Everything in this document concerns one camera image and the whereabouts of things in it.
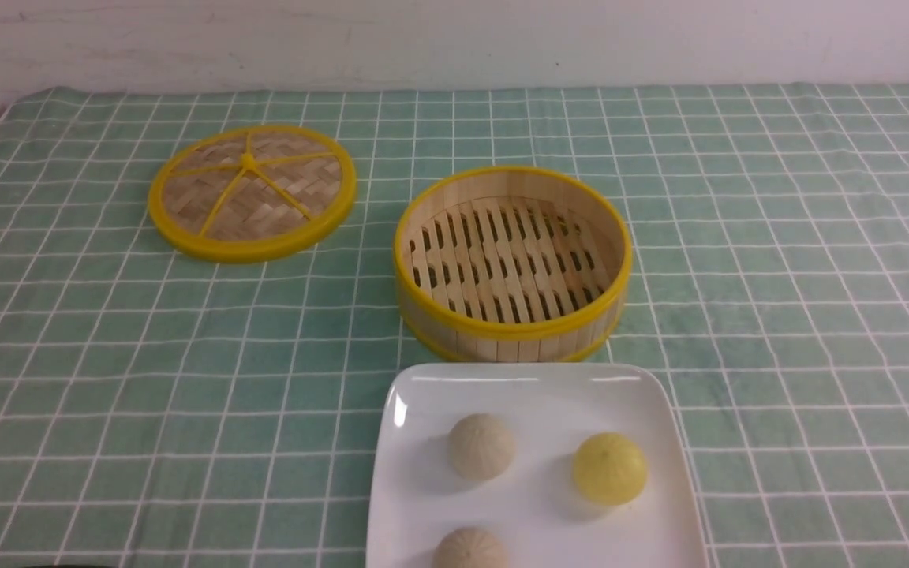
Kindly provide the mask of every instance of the square plate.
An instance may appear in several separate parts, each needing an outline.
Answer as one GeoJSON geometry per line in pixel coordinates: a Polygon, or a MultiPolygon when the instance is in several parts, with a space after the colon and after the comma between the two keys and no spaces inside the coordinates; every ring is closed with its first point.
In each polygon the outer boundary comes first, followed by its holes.
{"type": "Polygon", "coordinates": [[[659,381],[626,364],[419,364],[392,384],[371,488],[367,568],[429,568],[461,526],[502,540],[511,567],[704,568],[707,556],[679,431],[659,381]],[[447,433],[494,413],[515,434],[501,476],[462,481],[447,433]],[[645,451],[649,477],[614,510],[587,503],[570,475],[589,435],[614,431],[645,451]]]}

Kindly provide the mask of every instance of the yellow bun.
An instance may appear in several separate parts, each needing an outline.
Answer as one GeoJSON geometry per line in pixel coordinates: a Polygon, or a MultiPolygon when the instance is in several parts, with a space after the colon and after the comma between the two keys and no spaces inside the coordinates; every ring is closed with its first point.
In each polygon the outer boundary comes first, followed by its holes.
{"type": "Polygon", "coordinates": [[[621,506],[636,499],[646,483],[645,455],[625,435],[592,435],[574,453],[574,485],[593,503],[621,506]]]}

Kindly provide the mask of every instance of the wall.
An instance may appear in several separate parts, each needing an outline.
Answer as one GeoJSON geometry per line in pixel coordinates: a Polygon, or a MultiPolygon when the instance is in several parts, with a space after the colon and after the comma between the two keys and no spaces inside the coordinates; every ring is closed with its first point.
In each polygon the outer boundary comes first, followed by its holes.
{"type": "Polygon", "coordinates": [[[903,0],[0,0],[0,100],[909,80],[903,0]]]}

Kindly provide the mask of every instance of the steamer basket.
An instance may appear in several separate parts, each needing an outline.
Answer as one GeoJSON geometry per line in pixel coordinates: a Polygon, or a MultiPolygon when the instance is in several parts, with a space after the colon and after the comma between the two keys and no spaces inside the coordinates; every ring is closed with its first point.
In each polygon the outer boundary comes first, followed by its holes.
{"type": "Polygon", "coordinates": [[[623,310],[627,228],[591,188],[556,172],[494,166],[448,177],[395,231],[402,319],[455,361],[580,361],[623,310]]]}

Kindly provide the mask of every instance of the yellow rim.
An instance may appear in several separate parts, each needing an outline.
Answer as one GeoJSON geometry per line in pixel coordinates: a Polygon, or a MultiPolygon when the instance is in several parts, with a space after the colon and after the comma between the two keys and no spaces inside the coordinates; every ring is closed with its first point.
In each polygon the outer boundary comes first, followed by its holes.
{"type": "Polygon", "coordinates": [[[605,312],[609,305],[616,302],[616,298],[618,298],[627,288],[630,270],[632,266],[634,266],[634,255],[631,254],[631,247],[632,245],[630,243],[627,225],[623,222],[619,212],[616,211],[616,208],[613,207],[605,197],[602,197],[602,195],[594,189],[573,177],[568,177],[558,172],[552,172],[551,170],[533,168],[532,166],[490,166],[489,168],[469,170],[468,172],[462,172],[455,176],[447,177],[447,179],[443,179],[430,186],[426,191],[420,194],[419,197],[413,199],[412,204],[409,205],[405,210],[405,213],[403,213],[402,218],[399,219],[398,229],[395,230],[395,239],[392,244],[392,259],[395,264],[395,272],[398,274],[399,285],[401,285],[401,287],[410,295],[412,301],[426,310],[434,319],[440,320],[444,326],[452,327],[455,331],[464,332],[464,334],[479,335],[479,337],[484,338],[507,339],[507,341],[530,341],[530,339],[547,338],[551,337],[551,335],[563,334],[563,332],[566,331],[576,330],[576,328],[592,323],[592,321],[602,316],[602,313],[605,312]],[[462,316],[461,313],[452,312],[447,306],[440,305],[439,302],[434,301],[433,298],[426,295],[426,292],[419,289],[419,286],[416,286],[415,281],[412,279],[412,275],[409,274],[404,263],[402,263],[402,240],[400,236],[404,233],[405,226],[409,222],[409,216],[412,215],[412,212],[414,212],[429,195],[440,191],[447,184],[480,174],[501,171],[530,172],[552,176],[560,181],[569,183],[598,201],[599,204],[609,211],[610,215],[612,215],[613,219],[616,221],[620,233],[623,236],[623,266],[620,268],[619,274],[616,275],[616,278],[612,281],[609,288],[606,289],[605,293],[595,298],[595,301],[591,302],[590,305],[586,305],[576,312],[567,314],[567,316],[556,317],[556,319],[550,319],[548,321],[538,321],[538,323],[494,323],[494,321],[472,319],[472,317],[462,316]]]}
{"type": "MultiPolygon", "coordinates": [[[[316,157],[324,157],[325,154],[318,154],[316,157]]],[[[305,157],[299,158],[313,158],[315,155],[306,155],[305,157]]],[[[212,169],[223,168],[223,166],[213,166],[212,169]]],[[[184,172],[177,172],[173,175],[183,175],[184,172]]],[[[207,261],[217,262],[217,263],[256,263],[270,261],[273,259],[281,258],[281,256],[288,256],[294,254],[294,252],[303,251],[314,245],[315,242],[321,241],[322,238],[328,236],[332,230],[335,230],[335,227],[338,227],[339,224],[342,224],[343,220],[346,220],[346,216],[350,214],[350,210],[353,209],[354,201],[357,199],[357,170],[354,168],[353,160],[350,159],[350,155],[347,154],[346,149],[336,143],[335,140],[332,140],[330,137],[325,136],[322,133],[315,133],[313,130],[301,129],[299,126],[292,125],[263,125],[263,126],[250,126],[246,129],[235,129],[228,130],[226,133],[216,134],[216,136],[210,136],[208,139],[200,140],[198,143],[190,145],[190,147],[184,148],[178,152],[170,161],[167,161],[163,168],[159,170],[159,173],[154,177],[152,181],[151,188],[149,188],[149,201],[148,201],[148,210],[149,216],[152,218],[152,222],[156,225],[156,229],[159,230],[159,233],[162,234],[167,241],[170,242],[175,248],[180,249],[186,255],[197,256],[197,258],[205,259],[207,261]],[[317,143],[324,145],[328,148],[329,155],[333,155],[336,159],[339,160],[339,166],[342,168],[342,179],[339,180],[339,194],[336,195],[335,200],[332,200],[331,205],[328,205],[328,208],[310,219],[310,222],[307,222],[300,229],[291,230],[287,234],[281,234],[281,236],[264,238],[262,241],[216,241],[212,238],[201,237],[199,234],[189,233],[189,231],[184,230],[166,214],[166,209],[163,207],[163,186],[165,186],[167,179],[170,179],[172,176],[173,169],[180,164],[181,160],[188,157],[188,154],[198,150],[198,148],[204,147],[207,144],[213,144],[216,141],[230,139],[235,136],[248,136],[252,133],[267,133],[267,132],[282,132],[282,133],[295,133],[300,134],[300,136],[308,137],[310,140],[317,141],[317,143]]],[[[213,206],[213,213],[221,204],[221,201],[218,201],[216,205],[213,206]]],[[[308,216],[306,208],[300,207],[300,212],[304,213],[304,216],[308,216]]]]}
{"type": "MultiPolygon", "coordinates": [[[[426,337],[425,334],[422,334],[422,332],[419,331],[418,328],[415,327],[410,322],[409,319],[407,319],[407,317],[405,316],[404,310],[401,309],[401,306],[399,307],[399,312],[401,312],[402,320],[405,320],[405,326],[409,328],[409,331],[412,331],[413,336],[419,342],[421,342],[421,344],[425,345],[426,349],[430,349],[430,351],[435,353],[441,359],[445,359],[445,360],[455,362],[455,363],[476,362],[476,360],[466,359],[465,357],[455,355],[454,352],[447,351],[447,349],[444,349],[442,346],[437,345],[436,342],[433,341],[433,339],[426,337]]],[[[602,337],[595,339],[595,341],[592,342],[592,344],[590,346],[586,346],[584,349],[581,349],[581,351],[574,353],[574,355],[570,355],[569,357],[565,357],[563,359],[558,359],[556,361],[551,361],[549,363],[578,363],[580,361],[588,359],[589,357],[591,357],[593,355],[593,353],[598,351],[598,349],[601,349],[602,345],[605,345],[606,341],[609,341],[609,337],[611,337],[612,332],[616,330],[616,326],[618,326],[619,319],[622,316],[623,316],[623,312],[620,312],[616,316],[616,318],[612,321],[612,326],[609,326],[608,330],[606,330],[602,334],[602,337]]]]}

